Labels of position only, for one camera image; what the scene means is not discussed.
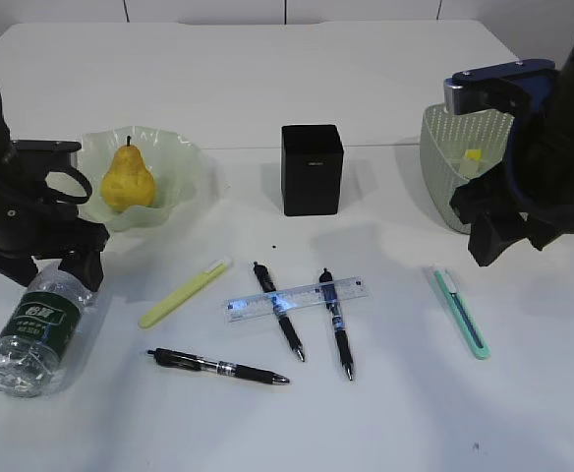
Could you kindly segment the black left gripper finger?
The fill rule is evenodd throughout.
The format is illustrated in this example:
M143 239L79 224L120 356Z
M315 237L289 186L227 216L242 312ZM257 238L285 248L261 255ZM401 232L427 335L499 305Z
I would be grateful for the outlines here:
M75 277L89 291L98 291L104 272L101 263L101 250L76 249L63 252L59 269Z

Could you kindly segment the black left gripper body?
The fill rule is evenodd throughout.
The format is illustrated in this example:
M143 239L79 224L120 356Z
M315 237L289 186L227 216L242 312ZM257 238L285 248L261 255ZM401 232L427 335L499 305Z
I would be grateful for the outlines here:
M103 252L109 233L101 223L78 217L77 206L91 192L72 196L48 191L38 198L0 194L0 274L20 285L38 275L37 260L58 260L63 252L98 249Z

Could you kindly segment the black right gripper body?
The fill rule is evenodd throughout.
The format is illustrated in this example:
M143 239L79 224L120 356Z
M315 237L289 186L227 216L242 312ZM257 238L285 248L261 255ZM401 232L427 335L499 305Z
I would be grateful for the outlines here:
M527 240L538 251L563 235L574 234L573 227L543 221L521 210L507 187L501 166L458 187L450 206L462 223L470 225L479 215L521 215L526 237L520 241Z

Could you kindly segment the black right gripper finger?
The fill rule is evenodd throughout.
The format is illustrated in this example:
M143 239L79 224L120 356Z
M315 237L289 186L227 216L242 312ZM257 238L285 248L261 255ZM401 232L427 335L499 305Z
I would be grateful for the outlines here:
M521 215L479 215L471 224L468 250L479 266L489 266L525 237Z

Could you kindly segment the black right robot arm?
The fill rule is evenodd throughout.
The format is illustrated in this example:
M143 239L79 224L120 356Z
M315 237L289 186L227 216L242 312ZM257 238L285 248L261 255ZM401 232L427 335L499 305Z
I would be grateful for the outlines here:
M455 115L494 109L513 118L501 161L450 200L477 264L520 240L542 250L574 234L574 46L562 69L546 59L470 69L446 79L444 92Z

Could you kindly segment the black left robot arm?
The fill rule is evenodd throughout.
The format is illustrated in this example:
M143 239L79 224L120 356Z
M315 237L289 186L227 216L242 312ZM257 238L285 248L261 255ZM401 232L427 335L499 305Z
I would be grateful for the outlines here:
M81 147L13 140L0 93L0 274L22 286L37 276L37 261L50 259L92 292L102 283L109 233L103 224L79 217L79 207L92 195L88 179L72 163Z

